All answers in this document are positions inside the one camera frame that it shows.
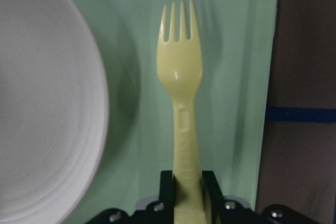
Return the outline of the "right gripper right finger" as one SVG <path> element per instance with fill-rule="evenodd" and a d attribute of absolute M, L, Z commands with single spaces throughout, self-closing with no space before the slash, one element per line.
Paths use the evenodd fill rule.
<path fill-rule="evenodd" d="M 223 203 L 223 193 L 213 171 L 202 171 L 204 207 L 208 211 L 218 211 Z"/>

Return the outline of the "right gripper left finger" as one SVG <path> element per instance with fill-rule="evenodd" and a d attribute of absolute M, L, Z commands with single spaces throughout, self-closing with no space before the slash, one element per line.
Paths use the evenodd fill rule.
<path fill-rule="evenodd" d="M 160 173 L 159 201 L 166 207 L 174 207 L 175 180 L 171 170 L 164 170 Z"/>

